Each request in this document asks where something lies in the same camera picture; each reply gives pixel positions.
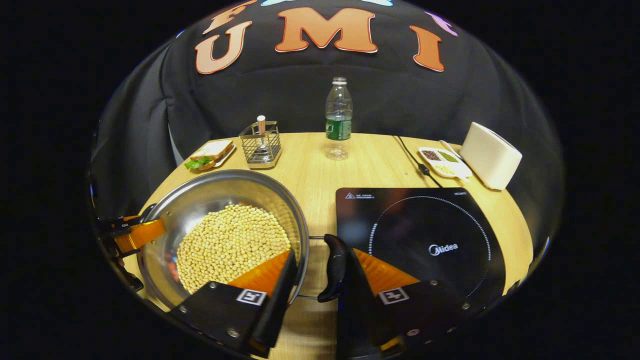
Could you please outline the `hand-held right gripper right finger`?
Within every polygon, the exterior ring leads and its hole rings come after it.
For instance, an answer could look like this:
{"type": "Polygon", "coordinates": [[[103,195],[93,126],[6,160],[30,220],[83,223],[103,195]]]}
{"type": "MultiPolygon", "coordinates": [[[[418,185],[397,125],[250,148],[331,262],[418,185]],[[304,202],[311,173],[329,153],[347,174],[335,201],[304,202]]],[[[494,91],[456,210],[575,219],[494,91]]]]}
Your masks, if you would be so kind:
{"type": "Polygon", "coordinates": [[[441,276],[419,280],[345,244],[336,246],[338,360],[409,360],[481,310],[441,276]]]}

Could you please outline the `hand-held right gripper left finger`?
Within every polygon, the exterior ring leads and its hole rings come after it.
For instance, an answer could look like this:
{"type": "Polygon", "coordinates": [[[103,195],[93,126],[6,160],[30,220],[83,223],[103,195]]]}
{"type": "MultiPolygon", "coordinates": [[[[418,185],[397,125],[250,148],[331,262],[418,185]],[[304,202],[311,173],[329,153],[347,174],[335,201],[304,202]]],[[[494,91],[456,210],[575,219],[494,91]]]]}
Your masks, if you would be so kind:
{"type": "Polygon", "coordinates": [[[170,315],[226,349],[268,357],[277,343],[297,272],[295,251],[288,249],[230,284],[206,283],[170,315]]]}

